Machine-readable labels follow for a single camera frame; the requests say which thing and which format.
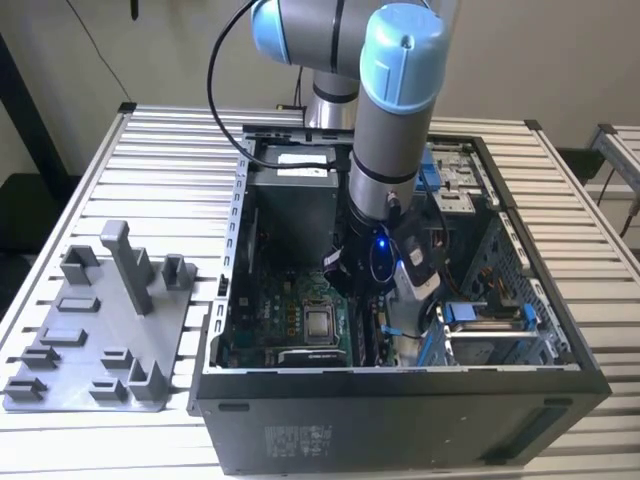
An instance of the metal frame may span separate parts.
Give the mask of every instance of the metal frame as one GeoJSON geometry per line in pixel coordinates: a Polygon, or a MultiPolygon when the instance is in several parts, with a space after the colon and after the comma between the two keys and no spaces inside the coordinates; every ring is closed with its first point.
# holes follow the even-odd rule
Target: metal frame
{"type": "MultiPolygon", "coordinates": [[[[299,112],[235,110],[224,112],[223,118],[235,132],[243,123],[300,123],[299,112]]],[[[431,131],[483,137],[613,396],[523,469],[390,472],[376,478],[638,478],[640,267],[614,241],[610,226],[585,199],[555,149],[522,121],[436,118],[431,131]]],[[[7,357],[21,353],[46,315],[48,305],[40,302],[55,297],[60,286],[59,253],[69,242],[91,242],[92,229],[105,216],[128,216],[135,219],[134,238],[136,232],[149,235],[158,253],[191,250],[200,269],[171,380],[172,396],[167,410],[151,415],[0,413],[0,471],[60,472],[65,479],[110,478],[116,472],[125,479],[222,475],[203,420],[186,412],[186,390],[200,329],[207,328],[217,293],[213,267],[224,247],[220,231],[226,212],[221,211],[233,179],[229,168],[235,169],[228,166],[232,156],[206,110],[139,106],[133,114],[118,115],[0,323],[0,386],[17,367],[7,357]],[[168,230],[163,217],[178,215],[181,222],[168,230]],[[98,448],[87,450],[88,444],[98,448]]]]}
{"type": "Polygon", "coordinates": [[[71,178],[1,34],[0,98],[51,198],[62,211],[72,193],[71,178]]]}
{"type": "Polygon", "coordinates": [[[598,125],[589,148],[600,151],[640,195],[640,127],[598,125]]]}

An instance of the cable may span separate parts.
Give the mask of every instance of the cable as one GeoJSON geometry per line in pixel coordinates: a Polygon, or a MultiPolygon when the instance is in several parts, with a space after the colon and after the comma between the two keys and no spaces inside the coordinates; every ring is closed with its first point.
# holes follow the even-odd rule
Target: cable
{"type": "Polygon", "coordinates": [[[629,227],[631,226],[631,220],[633,220],[633,215],[629,215],[627,220],[624,222],[624,227],[622,227],[622,230],[620,231],[620,238],[624,238],[627,234],[627,230],[629,230],[629,227]]]}
{"type": "Polygon", "coordinates": [[[293,106],[302,108],[302,72],[304,67],[298,69],[298,79],[296,80],[296,90],[293,93],[293,106]]]}
{"type": "Polygon", "coordinates": [[[429,319],[429,314],[433,307],[435,307],[438,301],[434,298],[431,302],[429,302],[429,297],[425,298],[420,310],[418,311],[418,331],[426,332],[428,330],[427,320],[429,319]]]}
{"type": "Polygon", "coordinates": [[[607,180],[604,182],[604,185],[602,186],[602,191],[600,192],[600,196],[598,197],[598,201],[596,202],[597,206],[600,206],[600,202],[602,201],[602,197],[604,197],[604,192],[607,189],[607,187],[609,186],[609,182],[611,181],[611,177],[613,177],[614,173],[616,173],[616,169],[612,168],[611,169],[611,173],[609,173],[609,176],[607,177],[607,180]]]}
{"type": "Polygon", "coordinates": [[[226,137],[226,139],[233,145],[238,152],[240,152],[244,157],[246,157],[250,162],[255,163],[256,165],[260,165],[264,168],[272,168],[274,170],[292,170],[296,168],[318,168],[321,170],[331,170],[335,167],[335,162],[329,163],[289,163],[289,164],[276,164],[269,163],[259,158],[251,155],[240,143],[236,141],[235,138],[229,133],[229,130],[224,126],[220,115],[218,114],[218,110],[216,109],[215,102],[213,100],[213,70],[215,68],[216,59],[218,58],[218,53],[220,52],[220,48],[222,47],[222,43],[224,39],[227,37],[229,32],[233,29],[238,20],[244,16],[245,13],[249,11],[249,9],[257,2],[258,0],[248,0],[238,11],[231,17],[231,19],[227,22],[225,27],[220,32],[216,43],[213,46],[213,50],[211,51],[211,58],[209,59],[209,67],[207,69],[207,100],[209,101],[209,108],[211,109],[211,114],[213,115],[218,128],[222,134],[226,137]]]}
{"type": "Polygon", "coordinates": [[[122,85],[122,82],[120,81],[120,79],[118,78],[116,73],[113,71],[113,69],[109,66],[109,63],[104,59],[104,57],[100,53],[100,49],[98,48],[98,45],[96,44],[96,41],[91,36],[91,33],[89,32],[89,29],[84,24],[84,21],[82,21],[82,17],[80,17],[80,14],[78,13],[78,11],[75,9],[73,4],[71,3],[71,0],[65,0],[65,2],[67,2],[67,5],[69,5],[69,8],[73,11],[74,15],[76,16],[76,18],[80,22],[80,25],[82,25],[82,28],[84,29],[85,33],[89,37],[89,40],[91,40],[91,43],[93,44],[93,48],[96,49],[96,53],[98,54],[98,57],[100,57],[100,60],[102,60],[102,63],[104,63],[104,66],[107,67],[107,70],[109,70],[109,72],[111,72],[111,76],[115,79],[116,82],[118,82],[118,85],[120,85],[120,89],[122,90],[122,93],[124,93],[124,96],[127,97],[127,100],[129,100],[131,102],[132,100],[131,100],[131,97],[129,96],[129,92],[127,92],[127,89],[124,88],[124,85],[122,85]]]}

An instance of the aluminum extrusion table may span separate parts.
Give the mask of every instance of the aluminum extrusion table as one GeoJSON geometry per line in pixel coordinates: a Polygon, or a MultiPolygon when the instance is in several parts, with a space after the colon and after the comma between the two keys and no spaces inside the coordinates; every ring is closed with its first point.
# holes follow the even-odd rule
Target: aluminum extrusion table
{"type": "Polygon", "coordinates": [[[640,127],[600,124],[590,147],[599,150],[636,195],[640,195],[640,127]]]}
{"type": "MultiPolygon", "coordinates": [[[[301,123],[297,112],[222,116],[238,138],[243,123],[301,123]]],[[[367,478],[640,478],[640,266],[541,130],[522,121],[453,118],[436,118],[431,130],[482,136],[613,395],[522,470],[367,478]]],[[[152,259],[180,252],[198,266],[167,409],[8,414],[0,407],[0,473],[65,480],[222,476],[204,423],[185,407],[203,316],[216,291],[236,158],[206,110],[138,106],[117,115],[0,323],[0,386],[17,371],[15,358],[62,284],[58,265],[67,246],[88,244],[107,255],[99,233],[106,219],[119,218],[129,222],[132,246],[144,245],[152,259]]]]}

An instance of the white wall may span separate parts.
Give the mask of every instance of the white wall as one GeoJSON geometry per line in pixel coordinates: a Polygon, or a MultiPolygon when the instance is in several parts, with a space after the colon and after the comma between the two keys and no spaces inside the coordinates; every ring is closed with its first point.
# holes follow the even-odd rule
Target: white wall
{"type": "Polygon", "coordinates": [[[638,0],[462,0],[438,114],[535,118],[559,146],[640,125],[638,0]]]}
{"type": "MultiPolygon", "coordinates": [[[[241,0],[72,0],[134,101],[204,105],[211,45],[241,0]]],[[[640,124],[637,0],[461,0],[438,115],[537,118],[558,145],[597,122],[640,124]]],[[[64,0],[1,0],[0,30],[65,163],[80,172],[123,100],[64,0]]],[[[216,92],[229,106],[290,101],[296,68],[229,38],[216,92]]],[[[309,94],[305,77],[304,97],[309,94]]]]}

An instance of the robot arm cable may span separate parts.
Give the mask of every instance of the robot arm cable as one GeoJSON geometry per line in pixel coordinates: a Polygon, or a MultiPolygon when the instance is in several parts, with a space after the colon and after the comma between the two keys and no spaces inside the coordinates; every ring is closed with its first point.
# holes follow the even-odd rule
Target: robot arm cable
{"type": "Polygon", "coordinates": [[[209,108],[211,109],[211,114],[213,115],[213,118],[216,121],[218,128],[220,128],[220,131],[222,132],[222,134],[227,138],[227,140],[229,140],[229,143],[231,143],[231,145],[233,145],[250,162],[253,162],[264,168],[271,168],[276,170],[291,170],[296,168],[319,168],[322,170],[331,170],[332,168],[335,167],[333,162],[275,164],[275,163],[270,163],[270,162],[265,162],[263,160],[260,160],[259,158],[256,158],[255,156],[251,155],[251,153],[249,153],[242,145],[240,145],[238,141],[236,141],[235,138],[233,138],[233,135],[229,133],[227,128],[224,126],[224,123],[220,118],[220,115],[218,114],[218,110],[216,109],[216,105],[213,97],[213,70],[215,68],[216,59],[218,58],[218,53],[220,52],[222,43],[224,42],[229,32],[233,29],[236,23],[238,23],[238,20],[240,20],[240,18],[242,18],[242,16],[245,13],[247,13],[257,1],[258,0],[249,0],[242,7],[240,7],[240,9],[233,15],[233,17],[231,17],[229,22],[227,22],[225,27],[222,29],[222,31],[220,32],[220,35],[216,40],[216,43],[213,46],[213,50],[211,52],[211,58],[209,60],[209,68],[207,70],[207,99],[209,100],[209,108]]]}

